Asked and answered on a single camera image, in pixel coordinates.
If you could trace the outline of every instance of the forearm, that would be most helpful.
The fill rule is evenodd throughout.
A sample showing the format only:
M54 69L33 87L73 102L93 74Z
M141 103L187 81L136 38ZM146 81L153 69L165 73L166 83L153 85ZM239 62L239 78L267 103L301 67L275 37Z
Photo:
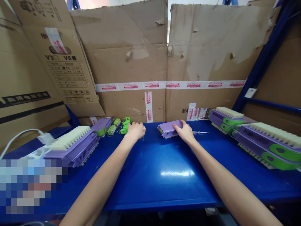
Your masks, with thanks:
M61 222L61 226L83 226L105 205L136 140L125 136L95 173Z
M282 225L246 186L197 141L188 142L188 145L200 161L221 200L240 225Z

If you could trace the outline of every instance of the blue shelf frame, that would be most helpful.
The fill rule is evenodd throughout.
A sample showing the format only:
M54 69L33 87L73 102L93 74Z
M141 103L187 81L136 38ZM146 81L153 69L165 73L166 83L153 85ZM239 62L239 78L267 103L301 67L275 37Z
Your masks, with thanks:
M240 95L238 96L232 108L234 111L242 112L247 102L253 102L301 114L301 109L298 108L245 97L245 94L247 93L249 88L257 88L257 86L259 85L274 56L276 55L277 51L282 45L285 37L287 36L293 24L295 23L299 14L298 12L299 9L297 0L283 1L282 9L280 11L275 28L270 36L269 41L264 46L259 58L257 59L242 91L240 92Z

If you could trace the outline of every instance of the white label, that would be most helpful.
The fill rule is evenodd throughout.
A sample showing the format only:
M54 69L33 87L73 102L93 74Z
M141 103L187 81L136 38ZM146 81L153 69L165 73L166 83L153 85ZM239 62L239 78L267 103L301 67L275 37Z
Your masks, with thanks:
M96 117L90 117L91 122L93 123L93 125L97 122Z
M153 106L152 106L151 92L150 91L144 92L144 96L145 96L147 122L153 122Z
M245 94L245 97L252 98L256 91L257 89L249 88L247 93Z
M51 45L54 47L58 54L68 54L67 50L65 49L59 32L57 28L45 28L47 36Z
M189 108L188 108L188 113L187 113L187 120L186 121L192 121L194 118L194 113L195 113L195 107L197 103L190 103Z
M204 117L206 115L207 108L201 108L199 118Z
M96 84L97 92L146 89L224 89L241 88L245 80L235 81L154 81Z

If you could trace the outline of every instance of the blue table surface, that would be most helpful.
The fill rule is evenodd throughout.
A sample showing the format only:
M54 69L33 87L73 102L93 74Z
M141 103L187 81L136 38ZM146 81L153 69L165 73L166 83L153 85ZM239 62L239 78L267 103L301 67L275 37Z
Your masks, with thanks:
M195 135L195 138L262 202L301 199L300 172L268 170L209 121L188 123L194 131L211 132ZM157 130L158 124L145 123L145 140L139 140L131 150L104 211L166 211L223 206L188 145L178 136L162 138ZM57 214L67 213L122 138L123 135L119 134L101 138L84 166L69 169L68 182L51 192L50 202L46 201L44 208L55 206Z

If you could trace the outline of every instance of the cardboard box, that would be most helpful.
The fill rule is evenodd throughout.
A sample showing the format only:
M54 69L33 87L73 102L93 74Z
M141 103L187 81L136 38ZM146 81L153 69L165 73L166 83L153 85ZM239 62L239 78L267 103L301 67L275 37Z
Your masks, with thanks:
M297 19L264 77L253 98L301 108L301 17ZM301 136L301 117L298 114L248 103L243 111L257 121Z
M172 5L167 81L180 87L166 91L166 121L186 120L190 103L232 107L260 54L271 12L271 5Z
M64 103L76 116L104 115L66 2L9 3Z
M9 6L0 2L0 152L19 132L44 132L70 119L67 109ZM11 151L39 134L28 132Z
M151 121L145 104L145 92L151 91L152 121L164 121L167 3L151 0L71 15L106 116Z

